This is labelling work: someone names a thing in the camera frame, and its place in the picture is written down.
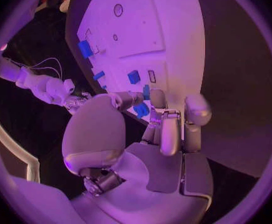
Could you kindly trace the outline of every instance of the humanoid robot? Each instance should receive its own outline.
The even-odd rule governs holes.
[[[210,207],[213,181],[200,153],[200,127],[211,111],[201,94],[185,98],[181,124],[181,112],[167,107],[160,89],[77,97],[70,79],[36,75],[6,58],[0,59],[0,77],[73,115],[62,142],[64,163],[106,215],[120,223],[197,223]],[[141,141],[126,148],[121,111],[144,99],[151,103],[149,124]]]

